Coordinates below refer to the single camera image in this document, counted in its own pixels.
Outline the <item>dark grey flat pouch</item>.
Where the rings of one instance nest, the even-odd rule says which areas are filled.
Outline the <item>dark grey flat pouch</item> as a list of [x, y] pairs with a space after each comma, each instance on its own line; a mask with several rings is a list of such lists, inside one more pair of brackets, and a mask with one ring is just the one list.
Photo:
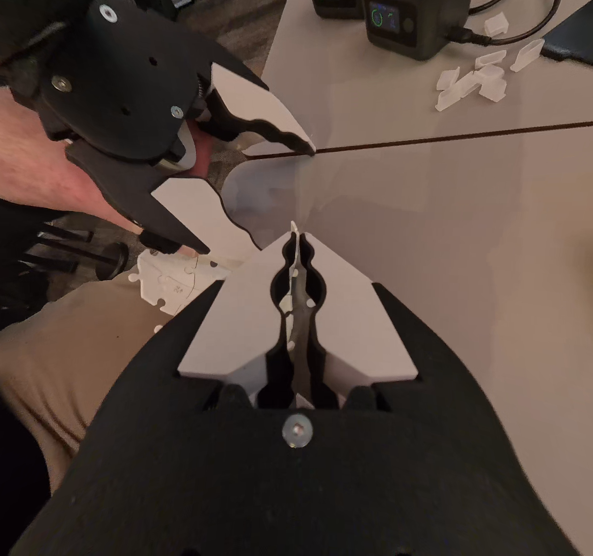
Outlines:
[[592, 1], [575, 11], [544, 37], [541, 56], [592, 66]]

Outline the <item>person's left hand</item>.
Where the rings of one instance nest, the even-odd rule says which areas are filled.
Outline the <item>person's left hand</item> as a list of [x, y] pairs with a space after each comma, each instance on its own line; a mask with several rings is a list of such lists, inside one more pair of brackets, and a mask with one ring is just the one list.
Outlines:
[[118, 214], [90, 177], [65, 156], [65, 143], [50, 141], [38, 115], [1, 89], [1, 199], [50, 210], [82, 212], [139, 234]]

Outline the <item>partly built white puzzle ball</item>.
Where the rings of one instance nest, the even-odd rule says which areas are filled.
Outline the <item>partly built white puzzle ball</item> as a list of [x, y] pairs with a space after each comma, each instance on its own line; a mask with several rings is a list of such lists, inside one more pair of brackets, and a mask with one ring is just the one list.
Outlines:
[[264, 327], [276, 323], [279, 328], [284, 314], [279, 304], [289, 295], [299, 231], [292, 223], [288, 233], [262, 250], [241, 228], [232, 225], [228, 234], [221, 239], [231, 245], [226, 255], [190, 258], [145, 250], [128, 278], [139, 282], [144, 301], [153, 306], [163, 302], [160, 310], [170, 316], [221, 282], [215, 306], [218, 322], [226, 317], [243, 328], [256, 328], [260, 322]]

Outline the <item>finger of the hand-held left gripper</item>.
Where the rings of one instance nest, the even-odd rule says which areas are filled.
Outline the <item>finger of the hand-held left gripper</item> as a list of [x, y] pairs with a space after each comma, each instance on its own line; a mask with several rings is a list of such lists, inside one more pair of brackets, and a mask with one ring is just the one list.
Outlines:
[[300, 155], [316, 153], [311, 138], [273, 93], [218, 63], [211, 65], [204, 102], [203, 131], [230, 150], [244, 152], [270, 142]]
[[172, 177], [152, 197], [208, 248], [212, 257], [247, 261], [261, 248], [253, 236], [227, 213], [211, 183], [199, 177]]

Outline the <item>cluster of translucent plastic caps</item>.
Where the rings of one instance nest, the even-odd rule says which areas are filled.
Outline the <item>cluster of translucent plastic caps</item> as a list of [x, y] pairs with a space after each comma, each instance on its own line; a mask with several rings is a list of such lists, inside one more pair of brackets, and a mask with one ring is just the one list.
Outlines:
[[476, 92], [482, 98], [498, 103], [507, 94], [506, 73], [520, 72], [533, 63], [542, 53], [545, 39], [528, 42], [516, 53], [509, 67], [506, 67], [507, 49], [496, 49], [475, 59], [472, 70], [461, 75], [461, 68], [442, 71], [436, 83], [438, 100], [435, 109], [442, 112]]

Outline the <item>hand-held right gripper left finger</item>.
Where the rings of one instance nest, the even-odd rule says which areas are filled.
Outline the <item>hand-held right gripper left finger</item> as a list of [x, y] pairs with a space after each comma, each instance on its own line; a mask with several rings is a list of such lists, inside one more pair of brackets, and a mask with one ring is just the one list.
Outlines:
[[179, 365], [182, 376], [239, 385], [259, 408], [291, 406], [298, 254], [291, 231], [227, 276]]

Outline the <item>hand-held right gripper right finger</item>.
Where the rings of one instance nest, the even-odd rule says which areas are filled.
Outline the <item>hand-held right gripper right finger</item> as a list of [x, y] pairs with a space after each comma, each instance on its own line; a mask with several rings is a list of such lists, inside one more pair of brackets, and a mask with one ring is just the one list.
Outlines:
[[300, 235], [309, 322], [307, 366], [311, 403], [340, 408], [357, 387], [415, 380], [406, 350], [375, 283], [310, 233]]

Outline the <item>black office chair base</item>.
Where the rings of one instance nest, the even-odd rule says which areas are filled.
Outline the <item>black office chair base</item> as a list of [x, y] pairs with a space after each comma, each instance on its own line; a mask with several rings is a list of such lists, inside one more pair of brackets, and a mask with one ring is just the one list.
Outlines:
[[[72, 231], [45, 223], [37, 231], [35, 241], [24, 251], [19, 259], [29, 265], [60, 274], [75, 274], [82, 259], [90, 262], [95, 277], [99, 281], [115, 278], [125, 271], [129, 260], [129, 248], [120, 241], [110, 243], [100, 252], [93, 252], [89, 245], [93, 242], [93, 231]], [[35, 247], [61, 252], [62, 257], [39, 255]]]

